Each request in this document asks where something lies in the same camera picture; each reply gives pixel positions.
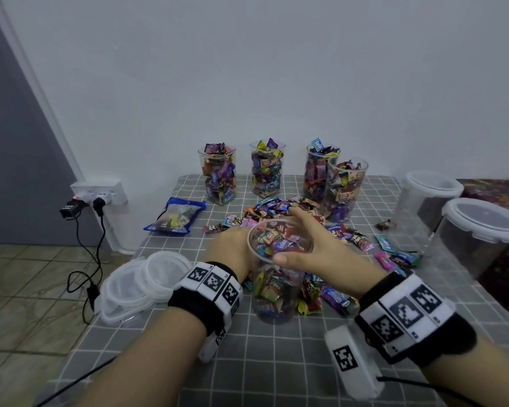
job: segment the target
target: blue candy bag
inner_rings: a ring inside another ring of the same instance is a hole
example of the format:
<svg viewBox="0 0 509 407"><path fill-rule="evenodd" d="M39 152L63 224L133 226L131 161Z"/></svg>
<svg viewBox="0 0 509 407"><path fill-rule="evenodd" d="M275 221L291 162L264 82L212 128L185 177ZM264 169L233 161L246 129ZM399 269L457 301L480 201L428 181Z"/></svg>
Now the blue candy bag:
<svg viewBox="0 0 509 407"><path fill-rule="evenodd" d="M190 233L189 227L198 214L205 210L207 202L184 200L170 197L164 212L156 221L144 228L146 231L155 231L169 235L185 235Z"/></svg>

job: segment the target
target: grid pattern cloth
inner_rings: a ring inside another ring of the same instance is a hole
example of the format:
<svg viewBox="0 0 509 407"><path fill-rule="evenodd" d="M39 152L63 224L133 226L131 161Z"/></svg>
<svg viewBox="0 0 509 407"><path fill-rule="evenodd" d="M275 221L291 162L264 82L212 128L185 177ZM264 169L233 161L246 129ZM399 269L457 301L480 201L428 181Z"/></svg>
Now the grid pattern cloth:
<svg viewBox="0 0 509 407"><path fill-rule="evenodd" d="M205 177L180 177L173 195L191 200L205 199ZM176 251L194 262L201 258L213 234L205 234L204 225L223 221L226 213L241 215L244 208L257 203L251 192L250 177L238 175L236 197L225 206L208 204L190 227L186 237L150 234L143 240L134 257L148 257L160 250ZM284 176L281 198L302 193L303 176ZM392 177L367 176L357 199L350 222L374 243L380 234L375 223L392 215L400 194L400 186ZM367 256L380 251L379 246L361 253L353 245L348 248ZM480 333L509 350L509 313L462 270L427 272L422 276L440 294L456 303L456 310ZM232 328L224 338L216 358L207 364L196 363L184 383L178 406L443 406L437 394L429 389L386 383L381 395L370 402L352 400L343 388L323 336L326 331L352 320L344 319L323 303L323 313L307 317L296 315L281 326L264 324L251 307L252 296L245 297ZM60 375L48 382L36 402L72 382L95 366L117 356L141 334L165 309L157 304L118 326L107 326L95 317L84 337L70 353ZM425 381L418 368L407 359L388 365L378 354L373 355L385 376ZM49 405L68 405L85 389L91 378L77 384Z"/></svg>

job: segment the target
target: finger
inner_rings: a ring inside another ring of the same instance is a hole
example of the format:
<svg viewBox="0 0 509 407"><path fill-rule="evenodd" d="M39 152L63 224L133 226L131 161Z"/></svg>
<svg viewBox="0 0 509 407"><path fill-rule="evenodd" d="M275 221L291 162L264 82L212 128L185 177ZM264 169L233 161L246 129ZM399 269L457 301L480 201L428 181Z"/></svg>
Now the finger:
<svg viewBox="0 0 509 407"><path fill-rule="evenodd" d="M273 256L273 262L280 267L312 272L311 258L309 253L277 253Z"/></svg>
<svg viewBox="0 0 509 407"><path fill-rule="evenodd" d="M289 212L292 216L298 218L305 229L314 236L315 234L324 234L326 229L310 214L306 213L300 207L290 207Z"/></svg>

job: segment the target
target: plastic cup filled with candy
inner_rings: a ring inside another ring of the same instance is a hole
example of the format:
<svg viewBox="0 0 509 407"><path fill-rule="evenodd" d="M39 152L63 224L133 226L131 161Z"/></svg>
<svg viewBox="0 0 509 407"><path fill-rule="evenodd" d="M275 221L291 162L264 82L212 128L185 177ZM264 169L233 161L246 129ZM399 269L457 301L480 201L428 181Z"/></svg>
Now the plastic cup filled with candy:
<svg viewBox="0 0 509 407"><path fill-rule="evenodd" d="M314 139L307 146L307 160L303 177L303 194L314 201L321 201L324 196L328 163L336 160L340 150L333 146L324 146L320 138Z"/></svg>
<svg viewBox="0 0 509 407"><path fill-rule="evenodd" d="M251 228L248 242L256 264L251 272L253 307L270 324L282 324L294 316L302 288L303 272L273 264L278 252L309 252L312 239L299 223L282 218L265 220Z"/></svg>
<svg viewBox="0 0 509 407"><path fill-rule="evenodd" d="M218 205L228 204L236 194L236 149L224 143L206 144L198 154L202 173L207 177L208 200Z"/></svg>
<svg viewBox="0 0 509 407"><path fill-rule="evenodd" d="M328 163L328 175L321 209L327 221L344 222L356 204L360 186L366 175L367 163L353 157L345 162Z"/></svg>
<svg viewBox="0 0 509 407"><path fill-rule="evenodd" d="M281 189L281 167L285 144L269 140L251 143L253 193L266 198Z"/></svg>

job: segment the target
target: wall socket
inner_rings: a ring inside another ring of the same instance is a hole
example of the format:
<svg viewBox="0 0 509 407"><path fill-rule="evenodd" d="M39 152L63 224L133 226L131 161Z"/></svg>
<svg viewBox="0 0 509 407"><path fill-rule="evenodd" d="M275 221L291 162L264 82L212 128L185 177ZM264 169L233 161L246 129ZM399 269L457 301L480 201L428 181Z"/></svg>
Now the wall socket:
<svg viewBox="0 0 509 407"><path fill-rule="evenodd" d="M88 194L92 202L99 192L106 192L111 197L112 205L124 205L128 202L124 188L120 180L116 178L95 178L85 181L76 181L70 188L76 194Z"/></svg>

